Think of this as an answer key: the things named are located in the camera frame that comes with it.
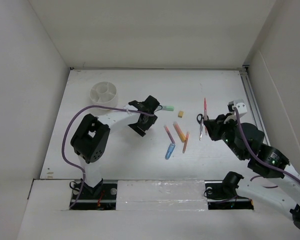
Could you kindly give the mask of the pink marker pen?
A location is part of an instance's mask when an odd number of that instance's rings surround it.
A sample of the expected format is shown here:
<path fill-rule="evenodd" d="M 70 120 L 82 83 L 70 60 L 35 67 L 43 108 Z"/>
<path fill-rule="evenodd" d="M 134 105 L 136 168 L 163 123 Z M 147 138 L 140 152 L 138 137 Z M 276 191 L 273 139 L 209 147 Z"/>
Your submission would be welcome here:
<path fill-rule="evenodd" d="M 167 133 L 167 135 L 168 135 L 168 137 L 169 137 L 171 143 L 172 143 L 172 144 L 175 144 L 175 140 L 174 140 L 174 138 L 173 138 L 173 136 L 172 136 L 172 134 L 171 134 L 169 128 L 168 128 L 166 125 L 164 125 L 164 129 L 165 129 L 165 131 L 166 131 L 166 133 Z"/>

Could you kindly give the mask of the red thin pen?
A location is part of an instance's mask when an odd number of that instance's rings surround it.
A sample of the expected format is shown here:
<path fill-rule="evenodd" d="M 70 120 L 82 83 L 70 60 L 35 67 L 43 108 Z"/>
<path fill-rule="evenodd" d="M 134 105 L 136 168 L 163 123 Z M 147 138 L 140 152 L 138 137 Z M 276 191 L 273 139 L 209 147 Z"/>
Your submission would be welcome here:
<path fill-rule="evenodd" d="M 204 98 L 204 105 L 203 106 L 204 106 L 203 120 L 207 121 L 208 120 L 208 114 L 207 114 L 207 100 L 206 100 L 206 98 Z M 206 126 L 204 127 L 204 130 L 205 130 L 205 135 L 207 136 L 208 135 L 208 130 L 207 130 Z"/>

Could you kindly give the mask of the orange thin pen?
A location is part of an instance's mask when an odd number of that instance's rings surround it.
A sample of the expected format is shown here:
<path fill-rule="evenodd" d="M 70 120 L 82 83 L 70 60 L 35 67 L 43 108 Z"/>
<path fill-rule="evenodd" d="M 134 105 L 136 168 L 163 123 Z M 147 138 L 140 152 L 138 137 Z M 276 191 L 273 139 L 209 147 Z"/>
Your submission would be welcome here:
<path fill-rule="evenodd" d="M 182 149 L 182 153 L 185 154 L 186 149 L 187 149 L 187 145 L 188 145 L 188 141 L 189 141 L 189 136 L 190 133 L 189 131 L 187 131 L 186 135 L 185 135 L 185 140 L 184 140 L 184 144 L 183 144 L 183 149 Z"/>

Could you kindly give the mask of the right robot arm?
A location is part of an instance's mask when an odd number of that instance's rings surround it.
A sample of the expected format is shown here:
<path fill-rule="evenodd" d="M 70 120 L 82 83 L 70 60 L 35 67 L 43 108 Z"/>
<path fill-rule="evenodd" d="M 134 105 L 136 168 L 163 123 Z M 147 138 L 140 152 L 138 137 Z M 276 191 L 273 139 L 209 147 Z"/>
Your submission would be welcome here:
<path fill-rule="evenodd" d="M 265 134 L 251 123 L 242 123 L 238 111 L 216 119 L 202 118 L 212 141 L 223 141 L 247 167 L 258 176 L 268 179 L 283 191 L 275 193 L 272 187 L 254 186 L 234 171 L 230 171 L 219 184 L 219 202 L 237 197 L 264 202 L 285 215 L 300 230 L 300 175 L 289 159 L 278 149 L 263 143 Z"/>

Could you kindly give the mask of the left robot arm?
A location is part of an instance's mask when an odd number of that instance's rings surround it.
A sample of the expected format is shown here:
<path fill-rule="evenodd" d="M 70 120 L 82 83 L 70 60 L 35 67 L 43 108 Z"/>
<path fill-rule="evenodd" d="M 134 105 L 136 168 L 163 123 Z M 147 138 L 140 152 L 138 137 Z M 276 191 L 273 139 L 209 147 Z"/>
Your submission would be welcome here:
<path fill-rule="evenodd" d="M 128 126 L 141 137 L 146 135 L 158 117 L 155 111 L 159 101 L 148 96 L 144 101 L 130 101 L 123 108 L 91 105 L 83 111 L 92 108 L 111 110 L 102 116 L 91 113 L 85 115 L 70 140 L 74 153 L 80 159 L 83 179 L 79 190 L 90 198 L 97 198 L 103 188 L 103 178 L 100 172 L 99 159 L 106 150 L 110 134 Z"/>

